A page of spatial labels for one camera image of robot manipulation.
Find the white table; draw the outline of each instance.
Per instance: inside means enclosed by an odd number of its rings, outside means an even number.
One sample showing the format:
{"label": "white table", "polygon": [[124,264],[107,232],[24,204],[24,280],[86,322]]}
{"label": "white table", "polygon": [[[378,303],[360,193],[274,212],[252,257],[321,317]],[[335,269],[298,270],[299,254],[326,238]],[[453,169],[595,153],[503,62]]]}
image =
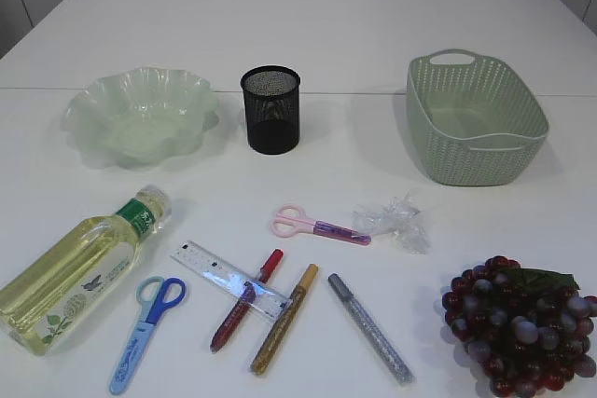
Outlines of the white table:
{"label": "white table", "polygon": [[0,87],[155,65],[237,91],[277,63],[303,92],[396,93],[410,60],[444,48],[503,59],[537,95],[597,94],[597,37],[559,0],[65,0],[0,61]]}
{"label": "white table", "polygon": [[[540,97],[551,135],[528,170],[511,185],[454,188],[428,180],[410,158],[403,96],[304,94],[300,144],[266,157],[246,143],[240,94],[220,94],[219,124],[195,155],[132,172],[93,169],[66,143],[60,116],[73,95],[0,89],[0,282],[80,219],[112,213],[145,183],[169,192],[174,215],[160,239],[147,241],[144,262],[47,356],[36,358],[0,337],[3,396],[109,396],[109,379],[139,311],[134,288],[149,275],[180,276],[189,294],[160,323],[128,398],[487,397],[485,383],[471,375],[471,363],[453,345],[438,313],[442,288],[452,276],[505,254],[527,267],[574,272],[583,293],[597,292],[596,98]],[[385,238],[361,247],[308,235],[281,240],[268,230],[272,211],[284,202],[350,225],[356,204],[385,202],[411,190],[427,213],[433,244],[428,255],[404,254]],[[269,328],[257,315],[248,316],[222,351],[209,351],[234,302],[167,256],[186,239],[249,272],[273,248],[282,248],[285,258],[271,286],[285,293],[309,263],[319,265],[265,377],[248,371]],[[408,361],[419,379],[410,390],[397,387],[349,320],[326,284],[332,272],[353,288]],[[577,378],[557,396],[596,392],[595,379]]]}

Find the silver glitter pen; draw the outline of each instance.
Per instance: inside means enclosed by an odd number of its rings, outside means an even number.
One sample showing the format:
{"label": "silver glitter pen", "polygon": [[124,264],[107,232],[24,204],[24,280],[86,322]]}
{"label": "silver glitter pen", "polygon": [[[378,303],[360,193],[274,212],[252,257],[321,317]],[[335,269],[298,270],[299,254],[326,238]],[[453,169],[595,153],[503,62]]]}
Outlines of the silver glitter pen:
{"label": "silver glitter pen", "polygon": [[402,359],[392,344],[385,338],[375,322],[369,317],[360,303],[354,298],[353,293],[348,289],[338,274],[332,274],[327,278],[332,289],[348,310],[353,320],[367,337],[375,351],[383,359],[392,375],[397,379],[401,386],[405,386],[414,381],[414,375],[404,364]]}

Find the cooking oil bottle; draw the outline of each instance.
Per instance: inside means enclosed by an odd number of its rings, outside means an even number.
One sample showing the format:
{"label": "cooking oil bottle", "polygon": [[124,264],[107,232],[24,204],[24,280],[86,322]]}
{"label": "cooking oil bottle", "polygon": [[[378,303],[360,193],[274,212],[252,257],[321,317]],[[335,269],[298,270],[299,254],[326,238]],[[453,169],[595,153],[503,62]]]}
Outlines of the cooking oil bottle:
{"label": "cooking oil bottle", "polygon": [[86,219],[0,291],[0,327],[44,354],[124,277],[141,240],[169,215],[168,197],[150,185],[112,216]]}

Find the green woven basket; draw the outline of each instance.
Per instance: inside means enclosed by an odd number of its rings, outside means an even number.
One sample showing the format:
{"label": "green woven basket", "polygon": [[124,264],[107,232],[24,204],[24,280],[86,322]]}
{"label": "green woven basket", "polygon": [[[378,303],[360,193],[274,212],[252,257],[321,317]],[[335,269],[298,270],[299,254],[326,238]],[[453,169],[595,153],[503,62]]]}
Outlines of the green woven basket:
{"label": "green woven basket", "polygon": [[[472,62],[432,63],[450,54],[466,55]],[[461,49],[410,63],[407,112],[424,169],[445,185],[512,182],[549,131],[533,93],[506,63]]]}

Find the scissors blade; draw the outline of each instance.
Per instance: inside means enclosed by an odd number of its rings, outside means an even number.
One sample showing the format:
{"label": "scissors blade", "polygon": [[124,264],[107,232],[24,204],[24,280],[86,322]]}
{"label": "scissors blade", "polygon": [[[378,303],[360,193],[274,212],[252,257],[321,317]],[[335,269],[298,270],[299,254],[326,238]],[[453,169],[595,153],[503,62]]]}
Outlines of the scissors blade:
{"label": "scissors blade", "polygon": [[132,376],[146,350],[147,342],[155,329],[156,325],[147,322],[138,322],[135,326],[110,383],[110,392],[113,395],[120,395],[129,387]]}

